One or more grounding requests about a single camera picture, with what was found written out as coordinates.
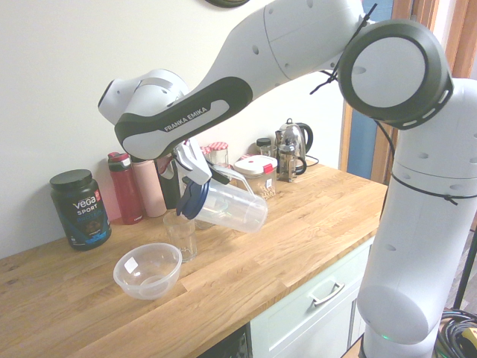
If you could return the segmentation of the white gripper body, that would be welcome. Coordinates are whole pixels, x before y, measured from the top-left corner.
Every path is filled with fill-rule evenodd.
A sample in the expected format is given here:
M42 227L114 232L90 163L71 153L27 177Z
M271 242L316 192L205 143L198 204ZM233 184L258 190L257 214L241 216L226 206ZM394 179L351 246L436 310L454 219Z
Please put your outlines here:
M195 138L187 139L176 145L173 150L178 172L199 185L212 177L211 170Z

